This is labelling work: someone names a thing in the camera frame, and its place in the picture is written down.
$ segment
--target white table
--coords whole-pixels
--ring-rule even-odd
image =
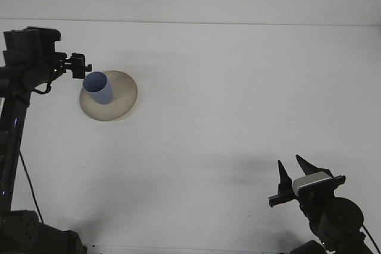
[[[336,194],[379,238],[378,27],[0,20],[26,26],[139,88],[115,122],[82,112],[70,74],[32,96],[21,150],[46,223],[86,244],[288,251],[314,236],[296,202],[267,198],[276,160],[298,178],[300,154],[347,175]],[[34,209],[21,168],[13,207]]]

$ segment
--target wire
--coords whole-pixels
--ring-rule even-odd
[[[33,196],[33,200],[34,200],[35,205],[36,205],[36,209],[37,209],[38,215],[40,216],[42,224],[44,224],[43,223],[43,219],[42,219],[42,215],[41,215],[41,211],[40,211],[40,208],[38,207],[38,203],[37,203],[37,200],[36,200],[35,190],[33,189],[33,184],[32,184],[32,181],[30,180],[30,177],[29,177],[29,174],[28,174],[28,170],[26,170],[24,158],[23,158],[23,155],[21,154],[21,151],[20,151],[20,158],[21,158],[21,163],[23,163],[25,175],[26,175],[26,177],[28,179],[28,182],[29,182],[30,190],[32,191],[32,196]]]
[[[372,241],[373,245],[374,245],[375,248],[377,249],[377,252],[378,252],[379,254],[381,254],[379,247],[377,246],[376,242],[374,242],[373,237],[370,235],[370,233],[369,233],[368,229],[365,227],[365,225],[363,225],[363,229],[364,229],[365,232],[368,234],[369,239]]]

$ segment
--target black cable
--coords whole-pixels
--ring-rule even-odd
[[[375,248],[377,249],[377,252],[378,252],[379,254],[381,254],[379,247],[377,246],[376,242],[374,242],[373,237],[370,235],[370,233],[369,233],[368,229],[365,227],[365,225],[363,225],[363,229],[364,229],[365,232],[368,234],[369,239],[370,239],[370,241],[372,241],[373,245],[374,245]]]
[[[36,196],[35,196],[35,190],[33,189],[32,181],[30,180],[28,171],[26,170],[26,166],[25,166],[24,158],[23,158],[23,155],[21,154],[21,151],[20,151],[20,158],[21,158],[21,163],[23,163],[23,167],[24,167],[25,175],[26,175],[26,177],[27,177],[27,179],[28,179],[28,182],[29,182],[30,190],[32,191],[32,196],[33,196],[33,200],[34,200],[35,205],[36,205],[36,209],[37,209],[38,215],[40,216],[41,222],[43,223],[43,219],[42,219],[41,211],[40,211],[40,208],[38,207],[38,203],[37,203]]]

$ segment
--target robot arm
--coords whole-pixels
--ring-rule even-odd
[[[38,221],[34,211],[11,211],[14,180],[26,110],[32,92],[48,93],[51,83],[66,70],[83,79],[85,56],[54,51],[61,33],[55,29],[27,27],[4,32],[7,50],[0,68],[0,253],[84,254],[77,233],[61,231]],[[44,92],[36,88],[46,83]]]
[[[317,168],[300,156],[296,159],[305,177],[292,182],[283,164],[278,161],[280,184],[278,194],[269,197],[270,206],[296,199],[308,218],[311,231],[320,239],[303,244],[291,254],[371,254],[365,245],[361,209],[349,199],[335,197],[334,191],[345,182],[345,176],[334,177],[330,170]]]

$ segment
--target blue cup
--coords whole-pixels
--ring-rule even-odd
[[[109,104],[113,101],[113,90],[107,76],[94,71],[88,74],[82,83],[83,89],[99,104]]]

